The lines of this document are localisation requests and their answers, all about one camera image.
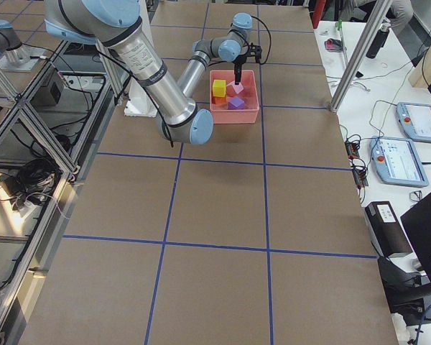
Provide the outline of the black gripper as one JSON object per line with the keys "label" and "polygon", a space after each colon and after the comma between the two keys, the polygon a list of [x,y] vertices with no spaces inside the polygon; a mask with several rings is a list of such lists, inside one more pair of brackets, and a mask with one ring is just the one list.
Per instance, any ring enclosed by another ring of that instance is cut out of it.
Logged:
{"label": "black gripper", "polygon": [[251,43],[247,46],[247,50],[245,53],[238,56],[238,62],[234,63],[234,83],[236,85],[239,85],[241,82],[242,77],[242,66],[249,58],[253,58],[255,63],[260,64],[261,63],[261,56],[262,56],[262,48],[260,45],[255,45],[254,43]]}

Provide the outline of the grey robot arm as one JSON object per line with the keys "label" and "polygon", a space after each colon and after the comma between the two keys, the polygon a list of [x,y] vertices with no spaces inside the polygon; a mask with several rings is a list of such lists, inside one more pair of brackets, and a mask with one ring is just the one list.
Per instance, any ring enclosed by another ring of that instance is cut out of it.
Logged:
{"label": "grey robot arm", "polygon": [[205,144],[213,117],[186,96],[142,31],[138,1],[46,1],[49,34],[69,42],[114,50],[158,108],[157,126],[165,139]]}
{"label": "grey robot arm", "polygon": [[250,41],[253,17],[245,12],[234,15],[228,34],[210,40],[199,40],[193,45],[193,55],[177,81],[185,96],[193,95],[200,78],[210,62],[233,63],[235,84],[241,82],[243,64],[248,58],[261,62],[262,48]]}

